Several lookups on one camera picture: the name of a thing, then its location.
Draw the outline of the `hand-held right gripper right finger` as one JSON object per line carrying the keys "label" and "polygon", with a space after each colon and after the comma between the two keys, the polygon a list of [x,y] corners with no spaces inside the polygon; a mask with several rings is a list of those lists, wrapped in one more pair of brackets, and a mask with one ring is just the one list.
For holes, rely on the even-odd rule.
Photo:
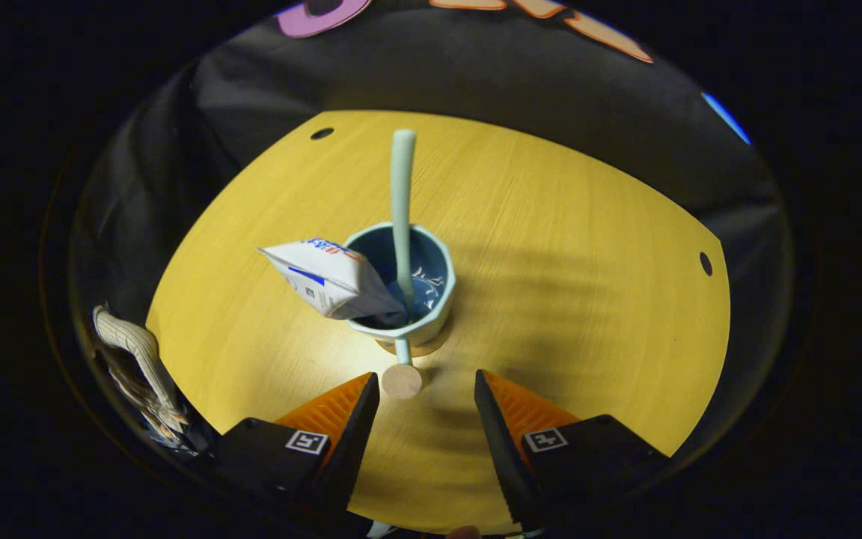
{"label": "hand-held right gripper right finger", "polygon": [[611,414],[581,419],[485,369],[474,402],[513,522],[563,528],[650,487],[671,459]]}

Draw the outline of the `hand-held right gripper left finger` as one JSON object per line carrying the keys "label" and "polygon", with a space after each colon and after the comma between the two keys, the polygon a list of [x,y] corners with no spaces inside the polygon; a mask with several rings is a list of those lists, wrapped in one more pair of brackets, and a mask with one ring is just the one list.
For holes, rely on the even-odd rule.
{"label": "hand-held right gripper left finger", "polygon": [[345,525],[379,410],[367,372],[274,421],[246,418],[211,446],[211,481],[254,508],[301,525]]}

